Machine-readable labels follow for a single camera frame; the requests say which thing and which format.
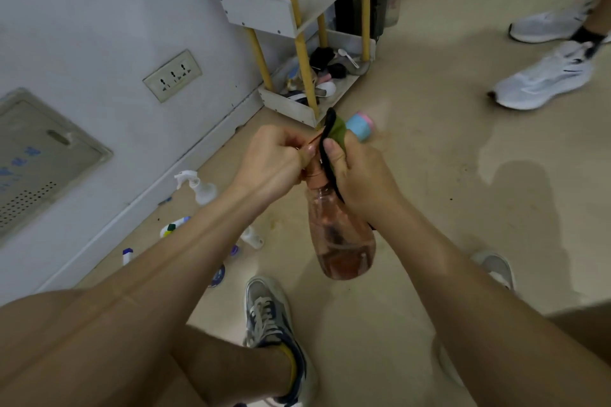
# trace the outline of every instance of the power outlet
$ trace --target power outlet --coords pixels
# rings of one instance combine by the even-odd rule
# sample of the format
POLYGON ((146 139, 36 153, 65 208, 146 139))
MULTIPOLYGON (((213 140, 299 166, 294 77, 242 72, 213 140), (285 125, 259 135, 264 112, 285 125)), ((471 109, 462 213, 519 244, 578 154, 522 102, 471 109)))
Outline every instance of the power outlet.
POLYGON ((155 94, 157 100, 163 103, 201 75, 202 70, 199 69, 195 58, 189 50, 185 50, 143 79, 142 82, 155 94))

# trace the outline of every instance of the wall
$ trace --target wall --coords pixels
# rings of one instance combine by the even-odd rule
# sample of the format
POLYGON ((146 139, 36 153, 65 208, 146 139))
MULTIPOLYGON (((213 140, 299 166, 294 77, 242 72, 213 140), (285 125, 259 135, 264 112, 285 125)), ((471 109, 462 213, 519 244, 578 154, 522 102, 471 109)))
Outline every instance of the wall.
MULTIPOLYGON (((0 246, 0 304, 39 289, 261 81, 218 0, 0 0, 0 96, 26 87, 114 156, 0 246), (142 79, 188 48, 166 103, 142 79)), ((270 67, 291 43, 262 36, 270 67)))

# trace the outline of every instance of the yellow pole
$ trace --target yellow pole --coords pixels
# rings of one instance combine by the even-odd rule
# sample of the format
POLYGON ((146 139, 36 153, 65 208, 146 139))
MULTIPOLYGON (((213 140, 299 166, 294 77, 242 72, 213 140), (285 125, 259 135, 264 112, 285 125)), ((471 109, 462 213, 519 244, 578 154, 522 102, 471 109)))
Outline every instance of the yellow pole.
POLYGON ((369 61, 369 35, 371 20, 371 0, 361 0, 361 36, 363 40, 363 53, 361 59, 369 61))
POLYGON ((327 40, 327 24, 325 23, 325 14, 323 13, 317 19, 318 21, 318 41, 321 47, 328 47, 329 41, 327 40))
POLYGON ((252 28, 244 28, 246 30, 246 35, 250 42, 250 46, 252 47, 252 51, 255 54, 255 61, 257 66, 259 67, 259 71, 261 71, 261 76, 263 77, 263 83, 265 84, 265 88, 271 92, 274 91, 274 84, 271 81, 270 70, 267 67, 267 63, 265 63, 265 57, 263 55, 263 50, 261 50, 261 45, 259 44, 259 40, 256 38, 255 30, 252 28))
MULTIPOLYGON (((293 6, 293 15, 295 18, 295 24, 299 27, 301 25, 301 12, 299 11, 299 0, 291 0, 293 6)), ((316 95, 314 94, 314 84, 312 82, 312 73, 310 70, 310 58, 307 54, 306 39, 301 33, 295 39, 295 50, 297 51, 297 59, 299 60, 299 70, 301 71, 301 78, 304 81, 305 96, 307 97, 307 104, 312 110, 314 110, 314 116, 318 119, 318 105, 316 103, 316 95)))

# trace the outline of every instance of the yellow sock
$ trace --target yellow sock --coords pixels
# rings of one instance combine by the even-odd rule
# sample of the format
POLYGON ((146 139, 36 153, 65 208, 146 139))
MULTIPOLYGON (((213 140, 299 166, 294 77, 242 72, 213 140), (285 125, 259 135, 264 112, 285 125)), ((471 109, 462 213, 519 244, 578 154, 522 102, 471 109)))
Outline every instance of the yellow sock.
POLYGON ((279 349, 286 354, 288 360, 291 361, 291 383, 288 385, 288 391, 291 392, 295 380, 297 379, 297 362, 295 362, 295 356, 293 356, 293 351, 286 346, 286 344, 280 344, 279 349))

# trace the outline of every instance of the plastic spoon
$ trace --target plastic spoon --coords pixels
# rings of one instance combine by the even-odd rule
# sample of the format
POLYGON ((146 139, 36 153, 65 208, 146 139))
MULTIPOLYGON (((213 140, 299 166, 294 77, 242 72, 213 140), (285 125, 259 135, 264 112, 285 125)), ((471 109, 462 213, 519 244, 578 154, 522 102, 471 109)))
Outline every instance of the plastic spoon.
POLYGON ((359 65, 357 65, 356 62, 352 59, 352 57, 350 55, 348 55, 346 50, 344 50, 343 48, 339 48, 339 49, 337 49, 337 53, 339 53, 340 56, 345 56, 348 60, 350 60, 350 62, 352 62, 352 64, 355 65, 356 69, 359 68, 359 65))

